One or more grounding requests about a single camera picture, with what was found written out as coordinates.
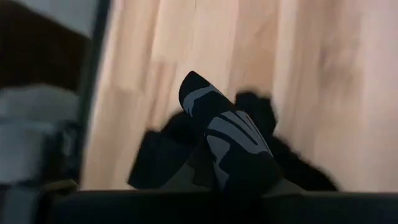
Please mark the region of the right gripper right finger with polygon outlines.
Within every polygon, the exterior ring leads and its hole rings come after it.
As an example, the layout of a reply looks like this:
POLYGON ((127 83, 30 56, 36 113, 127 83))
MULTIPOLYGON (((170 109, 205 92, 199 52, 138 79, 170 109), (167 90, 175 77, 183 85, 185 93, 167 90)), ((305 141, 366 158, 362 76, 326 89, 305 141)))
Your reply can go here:
POLYGON ((284 177, 309 191, 337 191, 335 183, 320 169, 304 160, 298 153, 280 139, 267 140, 275 161, 284 177))

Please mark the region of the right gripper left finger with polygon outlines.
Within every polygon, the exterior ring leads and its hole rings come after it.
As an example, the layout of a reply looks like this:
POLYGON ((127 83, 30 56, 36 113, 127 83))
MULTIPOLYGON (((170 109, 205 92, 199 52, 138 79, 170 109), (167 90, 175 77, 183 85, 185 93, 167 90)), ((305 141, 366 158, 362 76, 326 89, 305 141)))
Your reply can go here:
POLYGON ((135 189, 211 190, 211 153, 201 139, 145 133, 127 183, 135 189))

